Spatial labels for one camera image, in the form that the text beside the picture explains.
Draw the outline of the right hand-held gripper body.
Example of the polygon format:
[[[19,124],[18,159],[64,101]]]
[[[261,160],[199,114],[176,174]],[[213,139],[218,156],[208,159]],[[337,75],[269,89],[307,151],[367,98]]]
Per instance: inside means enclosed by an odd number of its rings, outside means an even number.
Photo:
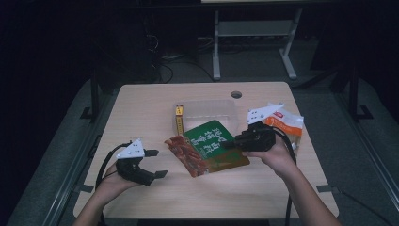
[[[267,152],[276,144],[277,130],[265,120],[280,110],[282,105],[252,108],[247,113],[247,130],[237,135],[233,145],[243,152]]]

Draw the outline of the person's right hand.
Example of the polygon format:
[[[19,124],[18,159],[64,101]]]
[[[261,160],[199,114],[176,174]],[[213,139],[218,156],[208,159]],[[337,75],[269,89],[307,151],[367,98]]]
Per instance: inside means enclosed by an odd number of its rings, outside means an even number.
[[[276,136],[276,144],[267,152],[243,152],[246,157],[258,157],[270,167],[281,179],[297,177],[298,167],[289,155],[282,138]]]

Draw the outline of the black metal stand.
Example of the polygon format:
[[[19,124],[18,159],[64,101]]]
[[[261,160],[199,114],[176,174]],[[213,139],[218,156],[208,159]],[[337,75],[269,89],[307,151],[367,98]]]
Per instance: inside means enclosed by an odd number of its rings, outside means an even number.
[[[84,108],[80,118],[94,123],[100,112],[99,83],[95,70],[90,75],[90,103],[91,106]]]
[[[349,100],[348,112],[351,118],[359,122],[360,120],[371,120],[373,115],[366,105],[358,105],[359,74],[357,68],[352,66],[349,74]]]

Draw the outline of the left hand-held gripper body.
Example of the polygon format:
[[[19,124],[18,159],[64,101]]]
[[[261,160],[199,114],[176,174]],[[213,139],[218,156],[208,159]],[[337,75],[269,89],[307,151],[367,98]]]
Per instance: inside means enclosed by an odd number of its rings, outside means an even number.
[[[123,179],[141,185],[149,186],[154,178],[154,173],[142,169],[139,164],[145,157],[143,144],[140,138],[126,145],[116,155],[117,172]]]

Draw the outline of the person's left hand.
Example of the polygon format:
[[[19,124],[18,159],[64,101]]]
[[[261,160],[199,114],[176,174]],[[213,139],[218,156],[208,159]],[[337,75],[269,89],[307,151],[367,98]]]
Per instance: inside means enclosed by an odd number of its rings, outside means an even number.
[[[93,198],[97,203],[108,204],[124,191],[135,186],[137,186],[137,183],[127,181],[119,176],[116,164],[113,164],[106,171],[105,177],[93,194]]]

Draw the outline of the clear plastic container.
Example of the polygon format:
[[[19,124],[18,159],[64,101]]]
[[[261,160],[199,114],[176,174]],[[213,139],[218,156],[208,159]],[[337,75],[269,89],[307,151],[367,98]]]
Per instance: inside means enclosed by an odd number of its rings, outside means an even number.
[[[238,129],[238,113],[233,100],[179,101],[172,107],[172,129],[175,135],[178,135],[175,122],[176,105],[184,106],[184,132],[208,121],[219,121],[231,134],[235,134]]]

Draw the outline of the white metal table frame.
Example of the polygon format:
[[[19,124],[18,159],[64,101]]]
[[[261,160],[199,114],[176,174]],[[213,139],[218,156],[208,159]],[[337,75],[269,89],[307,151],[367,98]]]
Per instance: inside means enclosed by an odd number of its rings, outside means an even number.
[[[213,47],[213,76],[215,80],[221,79],[219,60],[219,39],[227,37],[286,37],[283,48],[279,49],[282,63],[290,79],[297,79],[294,66],[289,57],[295,39],[300,17],[303,9],[295,11],[292,20],[274,21],[221,21],[219,11],[215,12],[214,22],[214,47]]]

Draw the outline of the green snack packet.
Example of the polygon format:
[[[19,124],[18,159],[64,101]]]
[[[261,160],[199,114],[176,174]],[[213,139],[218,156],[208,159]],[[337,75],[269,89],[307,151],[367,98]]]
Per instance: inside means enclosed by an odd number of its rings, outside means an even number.
[[[249,164],[240,150],[223,146],[228,141],[233,141],[232,134],[221,122],[213,120],[171,137],[165,143],[195,178]]]

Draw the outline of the gold foil box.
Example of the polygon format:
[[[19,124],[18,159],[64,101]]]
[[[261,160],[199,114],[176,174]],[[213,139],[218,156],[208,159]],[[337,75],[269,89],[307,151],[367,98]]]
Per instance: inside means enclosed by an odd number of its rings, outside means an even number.
[[[176,130],[178,135],[182,135],[184,133],[184,106],[176,105],[175,107],[175,122],[176,122]]]

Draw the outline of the white and orange packet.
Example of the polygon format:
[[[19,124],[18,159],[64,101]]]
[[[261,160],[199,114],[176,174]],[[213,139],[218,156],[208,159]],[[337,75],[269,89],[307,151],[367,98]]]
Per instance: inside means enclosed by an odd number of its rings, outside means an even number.
[[[290,139],[292,148],[297,153],[303,134],[304,118],[286,110],[282,105],[264,120],[269,126],[274,126],[283,131]]]

